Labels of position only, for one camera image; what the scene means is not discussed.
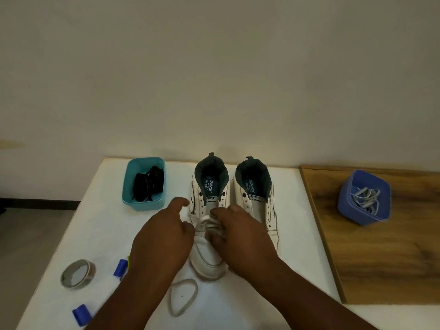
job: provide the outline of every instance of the gray floor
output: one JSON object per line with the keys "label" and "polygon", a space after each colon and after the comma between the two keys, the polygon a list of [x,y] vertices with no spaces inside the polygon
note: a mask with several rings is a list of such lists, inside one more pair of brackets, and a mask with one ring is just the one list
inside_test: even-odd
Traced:
{"label": "gray floor", "polygon": [[14,330],[74,211],[8,209],[0,215],[0,324]]}

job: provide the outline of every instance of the left hand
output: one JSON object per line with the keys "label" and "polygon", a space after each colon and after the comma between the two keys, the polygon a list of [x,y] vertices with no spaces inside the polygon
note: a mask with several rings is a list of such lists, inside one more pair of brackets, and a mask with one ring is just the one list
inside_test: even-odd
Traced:
{"label": "left hand", "polygon": [[174,198],[146,222],[133,240],[129,272],[145,275],[154,271],[159,278],[173,280],[194,244],[193,225],[179,216],[188,205],[188,199]]}

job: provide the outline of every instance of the black shoelace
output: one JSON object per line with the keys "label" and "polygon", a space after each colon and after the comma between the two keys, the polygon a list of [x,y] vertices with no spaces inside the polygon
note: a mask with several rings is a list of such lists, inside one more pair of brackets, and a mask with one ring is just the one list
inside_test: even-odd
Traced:
{"label": "black shoelace", "polygon": [[164,189],[164,171],[153,166],[146,174],[136,174],[133,184],[133,199],[151,201],[152,195]]}

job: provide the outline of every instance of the forearm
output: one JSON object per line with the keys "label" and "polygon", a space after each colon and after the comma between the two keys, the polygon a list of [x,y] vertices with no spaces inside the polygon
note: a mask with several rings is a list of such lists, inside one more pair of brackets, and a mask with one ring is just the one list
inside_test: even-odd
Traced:
{"label": "forearm", "polygon": [[251,284],[281,312],[292,329],[376,329],[280,259],[273,262],[268,275]]}
{"label": "forearm", "polygon": [[86,329],[143,330],[172,280],[129,271]]}

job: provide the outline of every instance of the white table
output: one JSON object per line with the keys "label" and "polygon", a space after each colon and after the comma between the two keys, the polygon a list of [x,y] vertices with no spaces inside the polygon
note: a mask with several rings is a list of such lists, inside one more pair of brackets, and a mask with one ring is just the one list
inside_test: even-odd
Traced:
{"label": "white table", "polygon": [[[79,329],[72,310],[85,304],[94,315],[118,286],[113,277],[119,259],[126,258],[133,238],[157,211],[136,212],[121,201],[128,159],[104,159],[80,203],[58,249],[41,279],[17,329]],[[166,203],[189,197],[195,163],[166,163]],[[235,166],[228,165],[232,178]],[[322,241],[298,169],[269,168],[276,188],[280,243],[278,254],[296,272],[339,300]],[[187,209],[180,213],[187,216]],[[59,277],[73,261],[85,258],[97,267],[85,288],[67,290]],[[279,312],[243,279],[227,272],[218,281],[201,281],[189,263],[175,280],[195,278],[199,294],[179,318],[169,315],[166,299],[146,329],[288,329]],[[349,306],[380,329],[438,329],[440,306]]]}

